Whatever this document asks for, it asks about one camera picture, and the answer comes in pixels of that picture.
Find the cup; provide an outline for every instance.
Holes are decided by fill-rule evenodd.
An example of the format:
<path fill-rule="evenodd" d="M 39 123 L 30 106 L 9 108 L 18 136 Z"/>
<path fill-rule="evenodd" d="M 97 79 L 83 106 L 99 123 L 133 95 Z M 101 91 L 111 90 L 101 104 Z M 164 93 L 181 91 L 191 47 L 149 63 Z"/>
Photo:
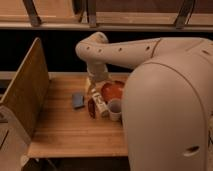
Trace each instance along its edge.
<path fill-rule="evenodd" d="M 111 99 L 107 104 L 109 110 L 109 117 L 112 121 L 121 120 L 121 99 Z"/>

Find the wooden tabletop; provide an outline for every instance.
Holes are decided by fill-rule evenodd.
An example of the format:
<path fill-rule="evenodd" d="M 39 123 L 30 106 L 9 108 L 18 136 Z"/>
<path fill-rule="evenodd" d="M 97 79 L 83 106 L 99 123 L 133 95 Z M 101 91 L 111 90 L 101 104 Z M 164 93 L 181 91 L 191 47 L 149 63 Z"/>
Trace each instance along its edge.
<path fill-rule="evenodd" d="M 113 76 L 124 81 L 125 75 Z M 90 117 L 85 107 L 72 108 L 72 93 L 84 92 L 86 76 L 52 78 L 28 150 L 31 158 L 127 156 L 121 123 Z"/>

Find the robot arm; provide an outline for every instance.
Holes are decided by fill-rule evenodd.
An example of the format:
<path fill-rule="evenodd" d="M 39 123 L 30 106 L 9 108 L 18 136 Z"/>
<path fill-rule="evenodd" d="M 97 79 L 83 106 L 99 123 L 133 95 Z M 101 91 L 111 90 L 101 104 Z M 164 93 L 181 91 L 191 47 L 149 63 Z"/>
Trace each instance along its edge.
<path fill-rule="evenodd" d="M 207 171 L 213 111 L 213 42 L 160 38 L 109 44 L 95 33 L 79 42 L 78 56 L 94 82 L 105 63 L 134 69 L 122 97 L 132 171 Z"/>
<path fill-rule="evenodd" d="M 201 38 L 156 38 L 109 44 L 107 37 L 97 32 L 80 41 L 76 53 L 87 63 L 92 82 L 100 82 L 108 78 L 105 63 L 134 69 L 154 56 L 187 50 L 202 41 Z"/>

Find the bottle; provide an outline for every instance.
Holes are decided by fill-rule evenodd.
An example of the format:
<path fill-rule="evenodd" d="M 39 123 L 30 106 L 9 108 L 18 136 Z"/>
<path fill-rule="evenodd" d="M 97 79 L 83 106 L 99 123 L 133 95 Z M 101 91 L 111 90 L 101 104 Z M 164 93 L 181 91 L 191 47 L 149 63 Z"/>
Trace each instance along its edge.
<path fill-rule="evenodd" d="M 92 92 L 92 99 L 94 100 L 101 116 L 102 117 L 108 116 L 109 115 L 108 107 L 107 107 L 106 103 L 104 102 L 101 94 L 99 92 L 97 92 L 95 88 L 93 88 L 91 90 L 91 92 Z"/>

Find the red bowl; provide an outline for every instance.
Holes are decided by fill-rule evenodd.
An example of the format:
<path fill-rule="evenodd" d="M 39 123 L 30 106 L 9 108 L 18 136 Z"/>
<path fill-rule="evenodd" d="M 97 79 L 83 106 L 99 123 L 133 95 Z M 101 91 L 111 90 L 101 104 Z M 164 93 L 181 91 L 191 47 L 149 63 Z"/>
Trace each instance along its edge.
<path fill-rule="evenodd" d="M 113 98 L 121 99 L 123 94 L 124 82 L 122 81 L 114 81 L 111 83 L 105 83 L 101 88 L 101 95 L 105 102 Z"/>

